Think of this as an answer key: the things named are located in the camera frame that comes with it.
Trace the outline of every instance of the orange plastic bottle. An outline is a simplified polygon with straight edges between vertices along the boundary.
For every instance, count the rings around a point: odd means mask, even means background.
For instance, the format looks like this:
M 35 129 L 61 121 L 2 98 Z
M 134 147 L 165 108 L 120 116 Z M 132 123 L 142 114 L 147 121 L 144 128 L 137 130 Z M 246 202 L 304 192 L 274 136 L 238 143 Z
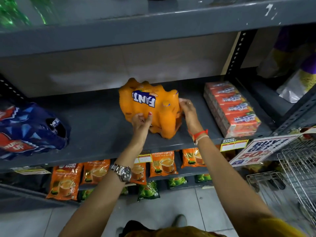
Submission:
M 171 139 L 181 125 L 181 108 L 177 90 L 165 91 L 162 85 L 152 86 L 148 81 L 137 82 L 134 78 L 119 89 L 119 105 L 125 119 L 131 122 L 137 113 L 153 113 L 152 133 Z

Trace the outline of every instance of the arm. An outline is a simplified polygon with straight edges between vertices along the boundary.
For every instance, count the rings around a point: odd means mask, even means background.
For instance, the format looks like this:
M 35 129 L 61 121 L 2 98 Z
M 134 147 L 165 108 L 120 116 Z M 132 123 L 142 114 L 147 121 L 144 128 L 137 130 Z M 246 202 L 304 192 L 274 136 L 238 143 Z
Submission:
M 146 121 L 142 113 L 133 117 L 133 138 L 115 163 L 133 167 L 136 157 L 143 149 L 151 122 L 151 112 Z M 59 237 L 101 236 L 124 185 L 116 173 L 109 171 L 69 219 Z
M 189 131 L 203 131 L 190 100 L 179 99 Z M 253 235 L 252 223 L 262 217 L 273 217 L 267 205 L 227 162 L 210 138 L 202 138 L 198 148 L 212 177 L 218 198 L 240 237 Z

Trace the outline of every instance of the woman's left hand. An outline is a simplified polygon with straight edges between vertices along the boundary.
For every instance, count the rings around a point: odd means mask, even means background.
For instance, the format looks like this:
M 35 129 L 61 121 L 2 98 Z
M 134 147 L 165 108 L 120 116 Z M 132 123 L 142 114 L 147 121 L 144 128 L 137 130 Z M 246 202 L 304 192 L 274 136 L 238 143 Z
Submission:
M 133 116 L 132 125 L 134 135 L 131 141 L 132 145 L 136 145 L 137 147 L 143 149 L 152 120 L 152 112 L 148 113 L 148 118 L 146 120 L 143 113 L 138 113 Z

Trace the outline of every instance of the blue plastic wrap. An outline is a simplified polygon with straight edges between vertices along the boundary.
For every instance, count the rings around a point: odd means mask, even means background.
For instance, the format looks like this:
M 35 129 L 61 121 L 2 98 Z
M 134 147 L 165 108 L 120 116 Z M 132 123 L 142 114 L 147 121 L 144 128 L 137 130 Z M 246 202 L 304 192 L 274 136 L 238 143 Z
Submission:
M 70 127 L 36 103 L 10 105 L 0 111 L 0 158 L 61 150 L 69 134 Z

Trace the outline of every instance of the woman's right hand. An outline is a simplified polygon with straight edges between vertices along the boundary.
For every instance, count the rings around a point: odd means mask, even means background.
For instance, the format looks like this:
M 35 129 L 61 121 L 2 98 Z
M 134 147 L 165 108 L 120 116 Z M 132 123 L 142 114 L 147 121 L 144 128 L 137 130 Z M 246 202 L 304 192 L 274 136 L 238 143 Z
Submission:
M 203 131 L 203 128 L 198 120 L 197 112 L 194 105 L 189 99 L 179 98 L 179 104 L 184 111 L 186 125 L 189 132 L 193 135 Z

